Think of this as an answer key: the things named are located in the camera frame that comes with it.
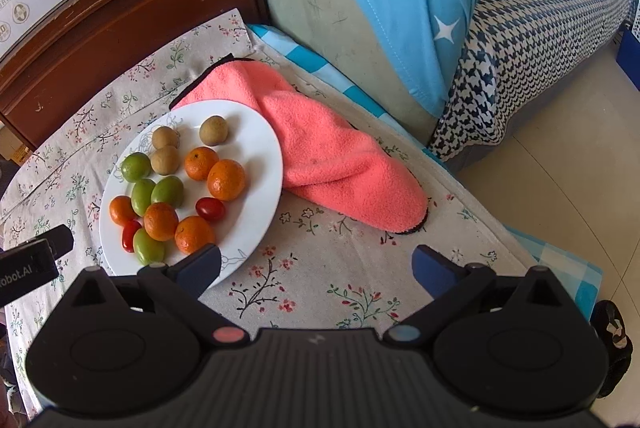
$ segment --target blue checkered cloth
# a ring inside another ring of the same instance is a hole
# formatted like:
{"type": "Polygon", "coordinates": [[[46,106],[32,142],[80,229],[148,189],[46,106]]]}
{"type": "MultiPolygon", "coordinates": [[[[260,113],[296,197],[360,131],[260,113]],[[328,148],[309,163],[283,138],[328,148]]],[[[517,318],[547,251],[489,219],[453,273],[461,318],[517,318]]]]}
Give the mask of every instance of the blue checkered cloth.
{"type": "MultiPolygon", "coordinates": [[[[428,148],[409,134],[394,118],[372,100],[360,87],[354,85],[338,69],[313,51],[298,45],[289,36],[274,27],[249,25],[249,28],[268,46],[295,63],[306,72],[339,90],[351,101],[362,106],[380,121],[388,124],[399,134],[408,138],[422,152],[446,169],[446,166],[428,148]]],[[[589,319],[602,282],[602,270],[573,253],[521,233],[507,226],[511,234],[530,252],[539,264],[546,265],[561,281],[585,318],[589,319]]]]}

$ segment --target pink dot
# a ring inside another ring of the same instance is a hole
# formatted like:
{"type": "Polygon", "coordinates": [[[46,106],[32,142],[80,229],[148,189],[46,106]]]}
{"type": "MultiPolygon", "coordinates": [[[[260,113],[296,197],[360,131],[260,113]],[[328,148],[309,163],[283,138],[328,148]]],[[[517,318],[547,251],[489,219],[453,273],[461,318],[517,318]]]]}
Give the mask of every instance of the pink dot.
{"type": "Polygon", "coordinates": [[[213,331],[213,339],[219,343],[237,343],[244,338],[244,331],[238,327],[220,327],[213,331]]]}

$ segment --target cherry tomato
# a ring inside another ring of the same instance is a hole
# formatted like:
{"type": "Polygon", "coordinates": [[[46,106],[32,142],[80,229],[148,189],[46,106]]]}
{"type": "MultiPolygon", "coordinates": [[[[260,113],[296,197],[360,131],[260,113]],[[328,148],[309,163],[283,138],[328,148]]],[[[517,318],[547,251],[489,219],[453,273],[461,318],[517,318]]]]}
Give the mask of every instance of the cherry tomato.
{"type": "Polygon", "coordinates": [[[122,247],[125,251],[133,253],[133,235],[142,227],[137,220],[130,220],[122,230],[122,247]]]}
{"type": "Polygon", "coordinates": [[[213,197],[203,197],[196,202],[196,211],[209,222],[222,220],[226,215],[226,208],[222,201],[213,197]]]}

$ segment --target tiled floor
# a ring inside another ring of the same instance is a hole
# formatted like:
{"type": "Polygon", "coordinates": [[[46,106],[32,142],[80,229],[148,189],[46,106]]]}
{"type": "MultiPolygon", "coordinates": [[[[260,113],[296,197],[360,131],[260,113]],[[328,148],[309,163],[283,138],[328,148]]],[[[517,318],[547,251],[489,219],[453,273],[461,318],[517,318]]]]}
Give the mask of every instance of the tiled floor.
{"type": "MultiPolygon", "coordinates": [[[[610,45],[535,118],[458,176],[497,218],[604,271],[600,297],[640,347],[640,92],[610,45]]],[[[594,411],[640,424],[640,348],[594,411]]]]}

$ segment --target towel black edge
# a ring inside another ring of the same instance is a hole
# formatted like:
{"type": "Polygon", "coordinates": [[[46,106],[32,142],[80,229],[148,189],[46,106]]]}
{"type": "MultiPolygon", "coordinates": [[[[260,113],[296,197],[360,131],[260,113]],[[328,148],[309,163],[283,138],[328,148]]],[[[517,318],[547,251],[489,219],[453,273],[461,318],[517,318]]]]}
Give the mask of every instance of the towel black edge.
{"type": "Polygon", "coordinates": [[[424,223],[427,221],[427,217],[429,217],[429,208],[427,208],[427,212],[424,214],[424,218],[420,221],[420,223],[418,223],[417,226],[411,228],[410,230],[405,230],[405,231],[395,231],[395,234],[412,234],[415,233],[416,231],[420,230],[421,227],[424,226],[424,223]]]}
{"type": "Polygon", "coordinates": [[[171,103],[169,103],[169,110],[173,110],[175,105],[180,103],[187,96],[187,94],[189,94],[194,88],[196,88],[204,80],[204,78],[206,78],[211,73],[211,71],[218,68],[220,65],[224,65],[225,63],[229,63],[229,62],[253,62],[253,61],[255,60],[252,60],[251,58],[235,58],[235,56],[233,56],[231,53],[229,53],[226,56],[223,56],[213,65],[207,67],[201,75],[199,75],[195,80],[193,80],[189,85],[187,85],[187,87],[184,88],[171,103]]]}

